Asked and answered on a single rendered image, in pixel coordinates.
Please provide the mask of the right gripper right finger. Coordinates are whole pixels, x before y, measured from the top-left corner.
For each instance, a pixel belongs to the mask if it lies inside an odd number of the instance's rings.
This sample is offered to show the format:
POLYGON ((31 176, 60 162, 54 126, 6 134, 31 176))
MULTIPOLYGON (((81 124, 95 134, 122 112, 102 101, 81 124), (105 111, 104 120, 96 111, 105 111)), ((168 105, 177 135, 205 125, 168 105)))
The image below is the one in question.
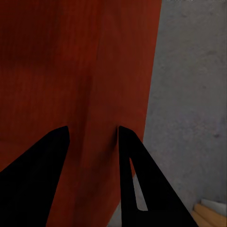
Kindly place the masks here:
POLYGON ((119 127, 122 227, 198 227, 136 133, 119 127), (130 158, 148 211, 137 208, 130 158))

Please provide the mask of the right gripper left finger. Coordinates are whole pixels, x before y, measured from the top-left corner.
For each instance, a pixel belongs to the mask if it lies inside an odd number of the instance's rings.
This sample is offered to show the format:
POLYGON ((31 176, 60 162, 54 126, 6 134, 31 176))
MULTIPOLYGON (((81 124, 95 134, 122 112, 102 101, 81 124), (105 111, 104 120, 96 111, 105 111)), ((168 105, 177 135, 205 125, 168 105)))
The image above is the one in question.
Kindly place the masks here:
POLYGON ((45 227, 69 144, 52 130, 0 172, 0 227, 45 227))

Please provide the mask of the storage box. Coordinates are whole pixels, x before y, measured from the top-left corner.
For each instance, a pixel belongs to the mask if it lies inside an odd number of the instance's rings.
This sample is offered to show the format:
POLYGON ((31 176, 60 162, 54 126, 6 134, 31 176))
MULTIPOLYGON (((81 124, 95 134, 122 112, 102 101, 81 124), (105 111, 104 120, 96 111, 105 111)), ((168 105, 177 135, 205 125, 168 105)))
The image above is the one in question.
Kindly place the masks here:
POLYGON ((69 129, 45 227, 107 227, 119 204, 119 127, 143 143, 161 3, 0 0, 0 172, 69 129))

